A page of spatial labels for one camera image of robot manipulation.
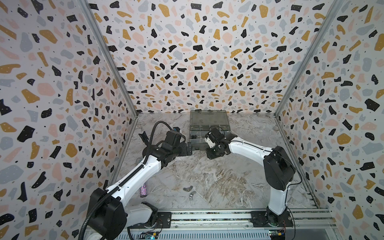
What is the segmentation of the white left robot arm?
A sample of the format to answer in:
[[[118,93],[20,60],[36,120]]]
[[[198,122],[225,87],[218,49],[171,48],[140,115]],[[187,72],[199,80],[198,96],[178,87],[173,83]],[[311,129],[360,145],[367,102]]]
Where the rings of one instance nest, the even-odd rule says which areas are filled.
[[[130,199],[156,173],[176,157],[192,155],[192,145],[176,130],[168,131],[166,138],[154,145],[146,133],[141,138],[146,144],[143,160],[121,180],[105,190],[98,188],[90,196],[86,219],[81,227],[82,240],[87,227],[91,227],[106,240],[114,240],[126,228],[138,224],[153,228],[157,224],[158,208],[142,202],[128,207]]]

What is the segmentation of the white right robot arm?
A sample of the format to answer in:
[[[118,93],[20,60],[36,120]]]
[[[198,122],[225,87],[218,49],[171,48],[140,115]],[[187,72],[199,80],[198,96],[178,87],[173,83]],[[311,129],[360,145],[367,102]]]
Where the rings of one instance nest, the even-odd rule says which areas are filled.
[[[205,142],[208,144],[207,157],[211,160],[224,155],[238,154],[255,161],[264,168],[265,178],[271,191],[266,215],[259,222],[272,227],[282,225],[285,217],[288,216],[288,188],[296,173],[284,148],[259,146],[234,134],[226,136],[218,128],[211,129],[205,135]]]

